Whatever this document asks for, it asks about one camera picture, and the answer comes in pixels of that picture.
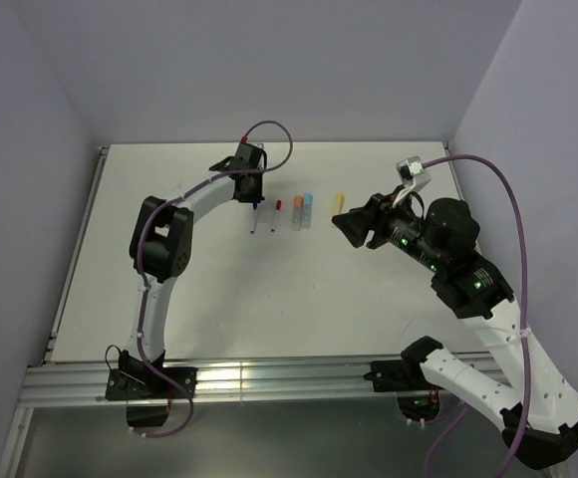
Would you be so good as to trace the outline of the yellow marker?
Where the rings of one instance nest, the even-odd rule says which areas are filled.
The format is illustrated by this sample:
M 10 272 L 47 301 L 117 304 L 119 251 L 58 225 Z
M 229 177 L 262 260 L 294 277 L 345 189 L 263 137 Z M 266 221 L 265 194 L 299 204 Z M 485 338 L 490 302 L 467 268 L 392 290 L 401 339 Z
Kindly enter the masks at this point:
M 342 192 L 338 192 L 335 195 L 335 199 L 334 199 L 334 206 L 333 206 L 333 211 L 332 211 L 333 216 L 336 216 L 336 215 L 339 215 L 342 213 L 344 201 L 345 201 L 345 195 Z

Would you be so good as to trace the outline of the thin white pen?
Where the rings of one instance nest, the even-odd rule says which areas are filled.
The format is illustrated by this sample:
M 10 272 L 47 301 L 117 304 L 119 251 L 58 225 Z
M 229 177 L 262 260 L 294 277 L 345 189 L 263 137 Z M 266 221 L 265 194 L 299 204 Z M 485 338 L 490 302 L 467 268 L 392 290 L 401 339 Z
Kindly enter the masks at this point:
M 259 213 L 258 206 L 259 206 L 259 203 L 253 203 L 252 204 L 252 212 L 251 212 L 250 227 L 249 227 L 250 234 L 255 234 L 255 232 L 256 232 L 257 222 L 258 222 L 258 213 Z

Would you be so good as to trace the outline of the light blue marker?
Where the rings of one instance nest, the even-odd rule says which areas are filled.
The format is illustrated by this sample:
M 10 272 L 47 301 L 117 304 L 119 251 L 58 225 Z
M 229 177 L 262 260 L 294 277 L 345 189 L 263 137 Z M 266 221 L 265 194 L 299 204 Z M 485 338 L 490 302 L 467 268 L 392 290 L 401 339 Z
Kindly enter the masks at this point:
M 305 193 L 303 195 L 302 210 L 301 210 L 301 228 L 309 229 L 312 221 L 313 195 Z

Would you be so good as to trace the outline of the orange marker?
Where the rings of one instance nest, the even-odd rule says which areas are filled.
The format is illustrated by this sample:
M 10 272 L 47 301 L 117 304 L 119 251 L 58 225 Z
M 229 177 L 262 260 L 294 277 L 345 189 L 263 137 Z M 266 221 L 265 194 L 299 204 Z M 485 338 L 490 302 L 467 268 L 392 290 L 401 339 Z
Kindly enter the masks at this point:
M 304 197 L 302 195 L 294 196 L 292 209 L 292 228 L 294 231 L 301 230 L 303 202 Z

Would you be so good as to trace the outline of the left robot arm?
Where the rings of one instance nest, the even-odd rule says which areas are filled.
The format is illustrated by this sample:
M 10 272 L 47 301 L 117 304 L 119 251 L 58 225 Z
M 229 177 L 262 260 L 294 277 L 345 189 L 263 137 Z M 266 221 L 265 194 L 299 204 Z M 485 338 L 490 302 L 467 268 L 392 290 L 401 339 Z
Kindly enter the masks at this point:
M 195 223 L 228 201 L 260 203 L 266 166 L 266 151 L 243 139 L 234 154 L 212 165 L 190 190 L 171 199 L 149 196 L 142 203 L 130 244 L 140 298 L 119 357 L 120 374 L 139 396 L 153 397 L 166 384 L 165 321 L 173 286 L 191 259 Z

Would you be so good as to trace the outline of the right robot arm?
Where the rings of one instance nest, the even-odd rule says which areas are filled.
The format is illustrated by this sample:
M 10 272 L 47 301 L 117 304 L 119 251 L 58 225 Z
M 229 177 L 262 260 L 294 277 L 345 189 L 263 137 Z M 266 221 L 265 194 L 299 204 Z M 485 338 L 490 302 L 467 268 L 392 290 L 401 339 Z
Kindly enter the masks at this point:
M 519 326 L 520 308 L 499 270 L 475 249 L 479 225 L 466 202 L 440 198 L 417 216 L 409 198 L 399 204 L 377 193 L 333 224 L 355 248 L 391 243 L 433 274 L 436 296 L 473 331 L 499 365 L 500 383 L 424 336 L 401 352 L 398 366 L 368 373 L 376 387 L 435 385 L 485 416 L 506 445 L 522 436 L 516 458 L 533 470 L 565 461 L 578 449 L 578 392 L 539 341 Z

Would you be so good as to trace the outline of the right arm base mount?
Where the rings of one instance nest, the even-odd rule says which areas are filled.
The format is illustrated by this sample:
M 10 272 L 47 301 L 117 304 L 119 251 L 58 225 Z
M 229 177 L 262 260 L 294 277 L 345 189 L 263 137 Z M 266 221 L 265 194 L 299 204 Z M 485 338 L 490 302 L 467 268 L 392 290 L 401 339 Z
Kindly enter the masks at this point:
M 392 393 L 407 425 L 439 423 L 457 408 L 456 398 L 442 397 L 442 389 L 430 384 L 420 368 L 405 359 L 374 360 L 363 374 L 374 393 Z

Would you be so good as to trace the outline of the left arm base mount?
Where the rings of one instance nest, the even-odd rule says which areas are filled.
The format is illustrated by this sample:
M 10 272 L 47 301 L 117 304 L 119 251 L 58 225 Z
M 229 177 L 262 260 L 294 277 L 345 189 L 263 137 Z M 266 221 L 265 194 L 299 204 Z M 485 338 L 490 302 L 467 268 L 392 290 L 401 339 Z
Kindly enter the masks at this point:
M 167 381 L 156 378 L 155 384 L 144 384 L 117 368 L 109 374 L 105 400 L 124 402 L 126 419 L 134 428 L 156 428 L 163 426 L 169 417 L 174 399 L 184 399 L 185 395 Z

